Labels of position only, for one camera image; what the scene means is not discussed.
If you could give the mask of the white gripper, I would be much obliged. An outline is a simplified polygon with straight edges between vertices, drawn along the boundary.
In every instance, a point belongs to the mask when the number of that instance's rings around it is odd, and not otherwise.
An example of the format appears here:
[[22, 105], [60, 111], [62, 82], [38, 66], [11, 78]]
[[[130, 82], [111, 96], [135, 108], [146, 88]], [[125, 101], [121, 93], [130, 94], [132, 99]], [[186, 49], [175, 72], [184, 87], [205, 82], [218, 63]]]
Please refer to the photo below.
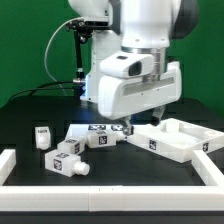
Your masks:
[[133, 134], [130, 115], [155, 108], [151, 124], [160, 124], [166, 104], [181, 95], [180, 63], [171, 62], [159, 74], [160, 61], [151, 54], [118, 51], [100, 63], [98, 111], [111, 120], [120, 119], [123, 133]]

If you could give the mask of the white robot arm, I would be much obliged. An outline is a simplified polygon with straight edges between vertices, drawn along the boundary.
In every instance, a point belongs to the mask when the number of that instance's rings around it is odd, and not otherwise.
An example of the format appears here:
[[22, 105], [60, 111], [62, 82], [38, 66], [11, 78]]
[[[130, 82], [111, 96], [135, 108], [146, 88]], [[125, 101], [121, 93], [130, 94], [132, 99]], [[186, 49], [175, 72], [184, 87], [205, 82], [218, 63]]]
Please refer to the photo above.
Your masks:
[[101, 116], [118, 120], [133, 133], [133, 114], [151, 109], [152, 124], [165, 106], [180, 98], [180, 63], [166, 50], [183, 39], [199, 19], [197, 0], [68, 0], [79, 17], [70, 25], [78, 45], [92, 41], [91, 70], [83, 101]]

